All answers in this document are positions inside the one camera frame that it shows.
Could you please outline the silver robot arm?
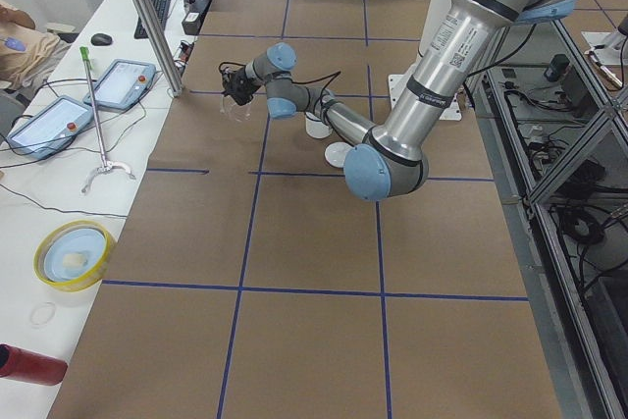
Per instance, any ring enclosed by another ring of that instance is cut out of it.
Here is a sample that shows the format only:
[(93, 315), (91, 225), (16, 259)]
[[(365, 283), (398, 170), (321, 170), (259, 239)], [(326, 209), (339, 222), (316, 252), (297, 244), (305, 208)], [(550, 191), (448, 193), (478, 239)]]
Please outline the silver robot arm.
[(293, 80), (296, 54), (284, 42), (239, 68), (220, 65), (223, 93), (239, 106), (264, 89), (275, 120), (310, 114), (350, 144), (342, 164), (346, 185), (369, 201), (408, 194), (428, 177), (422, 145), (472, 75), (478, 59), (502, 28), (558, 20), (576, 0), (450, 0), (429, 47), (392, 87), (392, 109), (376, 125), (348, 108), (327, 87)]

